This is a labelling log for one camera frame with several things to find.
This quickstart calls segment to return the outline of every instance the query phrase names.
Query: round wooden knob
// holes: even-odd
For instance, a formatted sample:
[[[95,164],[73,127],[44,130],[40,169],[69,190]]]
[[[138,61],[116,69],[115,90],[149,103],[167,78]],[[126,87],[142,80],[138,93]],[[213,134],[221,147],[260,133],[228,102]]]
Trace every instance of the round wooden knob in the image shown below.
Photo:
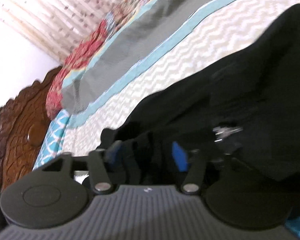
[[[28,131],[28,142],[31,146],[38,147],[46,136],[47,127],[41,122],[35,122]]]

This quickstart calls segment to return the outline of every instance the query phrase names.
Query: ribbed gray surface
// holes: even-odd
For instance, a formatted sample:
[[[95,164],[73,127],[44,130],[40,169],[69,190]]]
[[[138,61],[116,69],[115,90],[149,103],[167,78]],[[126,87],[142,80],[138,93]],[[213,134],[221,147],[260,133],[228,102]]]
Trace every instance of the ribbed gray surface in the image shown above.
[[[47,230],[10,226],[0,240],[295,240],[283,226],[249,232],[231,228],[211,216],[199,197],[174,186],[121,186],[98,196],[70,223]]]

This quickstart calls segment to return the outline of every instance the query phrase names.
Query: sheer white curtain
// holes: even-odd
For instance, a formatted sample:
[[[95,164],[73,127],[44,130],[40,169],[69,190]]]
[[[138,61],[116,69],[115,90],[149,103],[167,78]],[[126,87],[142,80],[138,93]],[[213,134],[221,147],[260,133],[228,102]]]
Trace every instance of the sheer white curtain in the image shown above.
[[[120,0],[0,0],[0,19],[62,62]]]

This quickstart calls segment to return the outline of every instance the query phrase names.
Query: gray blanket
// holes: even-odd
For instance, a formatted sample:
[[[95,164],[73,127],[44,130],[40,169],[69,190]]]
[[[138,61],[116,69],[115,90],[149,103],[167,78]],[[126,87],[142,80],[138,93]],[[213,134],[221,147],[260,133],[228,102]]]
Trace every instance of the gray blanket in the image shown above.
[[[62,89],[63,107],[70,114],[84,111],[90,102],[94,102],[209,1],[158,0],[149,11],[118,35],[82,79]]]

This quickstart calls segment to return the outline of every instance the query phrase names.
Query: light blue blanket border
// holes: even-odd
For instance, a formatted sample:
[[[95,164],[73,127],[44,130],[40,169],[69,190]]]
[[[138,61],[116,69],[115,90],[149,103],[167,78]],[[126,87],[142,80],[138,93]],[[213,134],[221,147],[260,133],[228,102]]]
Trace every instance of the light blue blanket border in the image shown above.
[[[105,44],[101,47],[101,49],[92,57],[90,60],[88,66],[81,70],[81,71],[72,71],[69,73],[69,75],[63,80],[62,82],[62,88],[65,88],[73,83],[75,79],[81,79],[83,74],[89,69],[92,68],[95,63],[100,59],[100,57],[103,55],[103,53],[106,51],[106,49],[109,48],[109,46],[114,42],[114,40],[118,37],[118,35],[123,32],[126,28],[128,28],[131,23],[138,20],[145,12],[149,11],[152,6],[157,2],[158,0],[150,0],[148,3],[146,3],[144,6],[140,8],[140,10],[133,16],[133,18],[128,21],[118,32],[113,35]]]
[[[192,30],[208,15],[227,6],[235,0],[212,0],[200,7],[184,24],[173,33],[168,39],[157,46],[146,58],[137,62],[132,68],[116,81],[107,91],[105,91],[96,101],[90,103],[84,112],[73,114],[70,117],[68,128],[76,128],[82,126],[86,120],[94,114],[101,106],[103,106],[113,95],[118,94],[131,81],[149,69],[162,56],[173,49],[181,42]]]

